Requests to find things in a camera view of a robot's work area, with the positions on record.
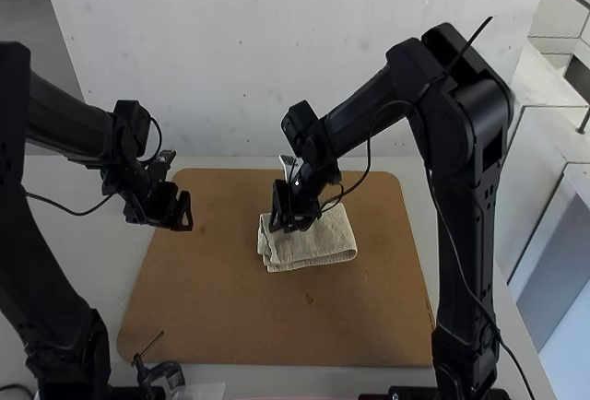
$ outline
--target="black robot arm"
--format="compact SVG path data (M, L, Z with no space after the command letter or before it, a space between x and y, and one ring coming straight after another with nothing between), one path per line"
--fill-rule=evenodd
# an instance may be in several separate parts
M340 180L337 159L408 118L439 209L440 299L432 356L439 394L453 400L483 398L496 380L494 211L513 115L506 84L473 48L465 48L465 39L442 24L421 41L389 50L385 68L321 119L306 101L291 107L281 127L303 163L287 171L287 181L273 184L270 221L271 230L309 227L321 216L320 193ZM466 291L461 271L489 315Z
M0 311L25 346L42 400L154 400L165 394L151 388L156 376L183 382L180 365L169 362L165 373L141 365L141 387L109 386L107 329L68 282L21 185L27 140L100 170L103 194L125 200L128 222L191 229L190 195L165 182L175 153L137 160L150 120L134 100L119 100L110 113L72 98L30 71L26 47L0 42Z

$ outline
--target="brown cork mat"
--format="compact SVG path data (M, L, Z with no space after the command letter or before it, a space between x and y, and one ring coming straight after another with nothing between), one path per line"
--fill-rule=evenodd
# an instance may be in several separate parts
M273 170L179 171L192 232L156 229L117 349L130 360L326 366L430 366L433 320L397 178L371 172L343 203L352 262L269 274L256 253ZM349 187L360 177L344 172ZM326 194L334 194L329 187Z

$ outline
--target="wire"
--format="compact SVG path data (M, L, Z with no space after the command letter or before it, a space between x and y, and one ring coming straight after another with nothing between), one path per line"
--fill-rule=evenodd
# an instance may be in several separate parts
M375 130L375 125L377 124L377 117L379 117L379 114L381 114L387 107L389 107L391 105L407 105L410 108L414 106L411 102L409 102L407 100L396 99L396 100L390 100L389 102L387 102L384 105L382 105L379 110L377 110L377 112L372 117L371 127L369 129L369 136L367 137L367 168L362 173L362 175L360 176L360 178L355 182L354 185L352 185L346 191L342 191L340 194L337 194L337 195L335 195L333 197L330 197L328 200L326 200L324 202L324 205L329 204L330 202L333 202L335 200L337 200L339 202L342 199L342 197L344 197L347 194L352 193L365 180L365 178L369 174L369 171L371 170L371 139L373 137L373 132Z
M491 19L492 19L492 17L487 18L483 22L483 24L481 24L479 26L479 28L476 30L474 35L469 39L469 41L466 42L466 45L459 52L459 54L465 53L467 48L469 46L471 46L471 44L473 43L475 38L479 35L479 33L486 27L486 25L488 25L490 23ZM441 78L445 78L445 77L449 76L451 69L453 68L454 64L456 64L457 60L458 60L457 57L455 57L455 59L449 65L447 65L447 67L444 69L444 72L446 74L444 76L442 76ZM428 88L430 88L430 85L431 84L429 84L427 88L424 88L422 90L422 92L419 95L418 100L416 101L416 103L414 104L413 109L412 109L412 112L416 111L417 115L419 116L420 120L422 121L422 127L425 130L426 130L426 120L424 119L424 115L422 114L422 112L419 108L419 102L424 97L426 91L428 91ZM461 281L463 282L463 286L465 287L466 293L472 299L472 301L474 301L476 306L478 306L479 310L481 311L482 315L490 323L493 333L496 336L496 340L498 340L498 343L500 343L501 347L510 356L511 360L514 363L514 366L516 366L516 368L518 369L518 372L520 373L520 376L523 379L523 383L525 384L525 387L526 387L529 397L531 398L531 400L535 400L535 395L533 394L533 390L531 389L530 383L528 382L528 379L526 378L525 371L523 370L520 362L518 361L518 358L515 356L513 351L504 342L504 339L502 338L502 333L500 331L500 328L498 327L498 324L496 323L496 320L493 318L493 316L490 314L490 312L487 310L487 308L484 306L484 304L481 302L481 300L479 300L478 297L476 297L476 295L473 293L473 291L471 290L471 288L467 284L467 280L465 277L465 273L463 272L463 266L461 266L461 259L459 257L459 252L457 251L457 247L454 242L453 235L451 234L451 230L450 230L449 225L446 221L446 218L444 217L443 212L441 211L441 208L439 206L439 202L438 202L438 200L436 198L436 194L434 192L434 186L432 185L431 167L430 167L430 165L431 165L431 159L430 159L430 157L431 157L431 153L430 153L431 144L430 144L430 140L429 140L428 131L424 131L424 147L425 147L425 149L424 149L424 170L426 172L426 182L428 184L429 193L431 194L431 199L432 199L432 202L434 203L434 207L436 208L436 212L437 212L439 218L441 219L442 225L444 226L444 229L449 237L449 241L451 242L451 245L453 247L454 259L456 261L457 269L459 270L459 276L461 277ZM479 212L481 213L481 216L483 217L483 209L481 208L481 206L479 206L477 201L474 201L474 203L477 205Z
M362 175L360 176L360 178L352 186L350 186L350 188L348 188L346 191L344 190L344 186L342 186L342 183L339 183L338 185L340 186L340 193L338 193L336 195L333 195L332 197L328 198L320 206L320 209L315 212L315 214L304 214L303 216L307 216L307 217L312 218L310 220L310 223L304 229L302 229L301 227L299 227L297 225L297 222L295 221L295 217L293 215L293 210L291 209L291 190L290 190L290 183L291 183L291 179L292 179L293 170L295 169L295 165L291 165L291 170L290 170L290 173L289 173L289 189L287 190L287 196L288 196L288 201L289 201L289 212L290 212L290 215L291 215L291 219L293 220L293 226L296 229L298 229L299 231L306 231L306 230L308 230L310 228L310 226L313 224L313 222L318 218L318 216L320 216L321 214L325 213L326 211L331 210L336 205L338 205L340 203L340 201L342 200L342 198L345 195L352 193L365 180L365 178L369 174L369 171L371 170L371 138L372 138L373 132L375 130L375 125L377 124L377 117L379 117L379 114L381 114L381 112L383 112L387 107L389 107L391 105L400 105L400 104L401 105L407 105L408 107L410 107L410 109L414 106L411 102L409 102L407 100L402 100L402 99L390 100L389 102L386 102L385 104L383 104L379 108L379 110L377 110L377 112L373 115L372 121L371 121L371 127L369 129L369 136L367 137L367 168L362 173ZM332 206L330 206L329 208L325 208L326 206L328 206L328 204L331 204L332 202L335 202L335 203Z
M48 199L47 197L43 197L42 195L38 195L38 194L34 194L34 193L29 193L29 192L26 192L25 195L29 199L39 200L39 201L41 201L41 202L43 202L45 204L49 204L51 206L55 206L56 208L59 208L62 211L65 211L67 214L70 214L72 216L78 216L78 217L87 216L88 214L93 213L94 211L96 211L97 209L99 209L101 206L103 206L104 204L106 204L109 201L109 199L114 196L114 194L109 194L104 199L102 199L98 204L96 204L95 206L93 206L91 209L88 209L86 211L82 211L82 212L78 213L76 211L72 211L69 208L66 208L65 206L63 206L61 204L58 204L57 202L54 202L51 199Z
M162 148L162 130L159 127L158 122L156 122L156 119L154 119L153 117L149 117L149 120L154 124L154 126L156 127L156 130L158 131L158 148L156 148L156 152L149 158L146 160L141 160L139 163L141 163L144 167L146 167L147 165L149 165L150 163L152 163L154 160L156 160L156 157L159 154L159 151Z
M21 391L22 393L26 394L30 400L33 400L33 398L35 398L35 395L33 394L33 392L24 384L10 383L10 384L5 384L4 386L0 386L0 393L2 393L3 391L11 391L11 390Z
M456 260L457 268L459 270L459 275L461 277L461 281L463 282L463 286L465 287L466 292L469 295L469 297L475 302L475 304L479 307L479 310L481 311L481 313L484 315L484 317L486 317L486 320L490 323L490 325L493 329L494 335L496 336L496 339L500 343L501 347L504 348L506 353L508 353L508 355L510 356L510 358L514 362L514 365L518 369L518 372L520 373L520 376L523 379L523 382L525 383L525 387L526 387L526 390L528 391L529 397L531 398L531 400L535 400L535 395L533 394L533 390L531 389L528 379L526 378L525 371L523 370L522 366L520 365L518 358L515 356L513 351L508 347L508 345L506 345L506 343L504 342L504 339L502 338L502 334L500 332L500 328L498 327L498 324L496 324L496 321L494 320L493 316L486 309L486 307L481 302L481 300L479 300L476 297L476 295L473 293L473 291L471 290L471 288L467 284L465 274L463 272L463 266L461 266L459 252L457 251L457 247L454 243L454 239L453 239L453 235L451 234L451 230L449 229L446 219L444 218L443 212L441 211L441 209L439 207L438 200L436 199L436 196L434 194L432 182L431 182L431 175L430 175L430 172L428 171L428 167L426 167L426 164L425 164L425 170L426 170L426 181L428 183L428 188L431 193L432 202L434 203L434 207L436 208L436 212L439 215L439 217L441 218L442 225L444 226L444 229L446 230L447 235L449 236L449 240L451 241L451 245L453 246L454 259Z

